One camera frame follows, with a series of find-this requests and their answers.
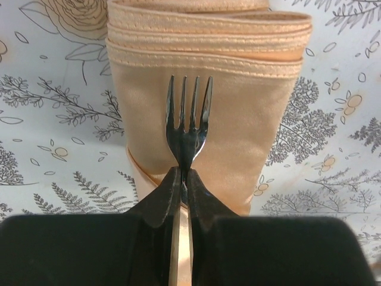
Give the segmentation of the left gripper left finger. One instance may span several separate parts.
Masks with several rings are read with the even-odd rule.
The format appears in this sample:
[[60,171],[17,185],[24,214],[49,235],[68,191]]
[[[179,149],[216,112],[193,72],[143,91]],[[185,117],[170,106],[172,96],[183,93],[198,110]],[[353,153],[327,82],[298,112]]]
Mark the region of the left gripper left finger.
[[1,223],[2,285],[176,285],[180,170],[124,213]]

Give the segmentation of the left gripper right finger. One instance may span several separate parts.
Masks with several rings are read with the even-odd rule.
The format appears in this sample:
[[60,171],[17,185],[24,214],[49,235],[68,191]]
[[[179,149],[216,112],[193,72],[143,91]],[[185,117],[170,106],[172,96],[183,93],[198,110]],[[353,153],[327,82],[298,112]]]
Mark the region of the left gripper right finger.
[[188,173],[193,285],[374,285],[349,226],[324,216],[239,216]]

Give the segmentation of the silver fork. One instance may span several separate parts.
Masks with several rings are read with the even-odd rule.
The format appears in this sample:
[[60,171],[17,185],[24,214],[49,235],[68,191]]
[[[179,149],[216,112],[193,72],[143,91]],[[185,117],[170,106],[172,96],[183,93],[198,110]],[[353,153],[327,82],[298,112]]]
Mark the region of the silver fork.
[[199,119],[199,126],[196,125],[196,109],[199,95],[199,78],[196,78],[195,87],[190,109],[189,127],[185,128],[185,96],[187,77],[183,78],[182,95],[179,111],[179,126],[175,127],[174,114],[174,76],[171,76],[167,91],[166,106],[166,139],[168,146],[177,160],[182,180],[188,177],[188,172],[194,159],[204,147],[209,126],[211,111],[211,100],[213,95],[213,77],[208,78],[207,87],[203,99],[202,111]]

